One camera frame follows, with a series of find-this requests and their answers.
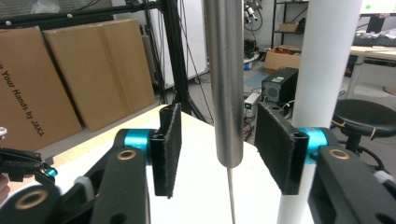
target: power supply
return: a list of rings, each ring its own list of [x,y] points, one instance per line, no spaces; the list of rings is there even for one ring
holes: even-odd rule
[[[280,67],[262,81],[262,98],[276,104],[294,100],[298,69]]]
[[[258,93],[251,93],[249,97],[245,100],[245,109],[247,111],[246,117],[251,118],[256,115],[257,103],[260,100],[260,95]]]

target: computer case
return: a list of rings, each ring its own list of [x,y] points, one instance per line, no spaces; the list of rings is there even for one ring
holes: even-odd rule
[[[276,104],[294,100],[297,78],[297,68],[280,67],[262,81],[262,99]]]

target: stool seat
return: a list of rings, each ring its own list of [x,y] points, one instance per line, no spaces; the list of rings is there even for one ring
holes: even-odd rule
[[[396,135],[396,111],[369,101],[339,100],[332,123],[341,130],[372,138]]]

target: human hand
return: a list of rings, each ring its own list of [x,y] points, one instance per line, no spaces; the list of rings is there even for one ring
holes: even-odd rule
[[[4,175],[0,175],[0,204],[6,200],[9,191],[8,178]]]

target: brown cardboard box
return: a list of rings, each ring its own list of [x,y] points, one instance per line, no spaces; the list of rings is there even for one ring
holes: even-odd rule
[[[288,21],[282,24],[279,24],[280,32],[295,32],[298,27],[297,21]]]
[[[85,125],[96,131],[154,104],[137,20],[46,31]]]
[[[0,32],[0,147],[35,151],[81,131],[41,34]]]
[[[282,49],[290,50],[290,52],[301,51],[300,48],[294,46],[280,46]],[[276,49],[270,49],[265,56],[264,67],[277,70],[279,67],[299,68],[301,56],[291,55],[287,53],[276,53]]]

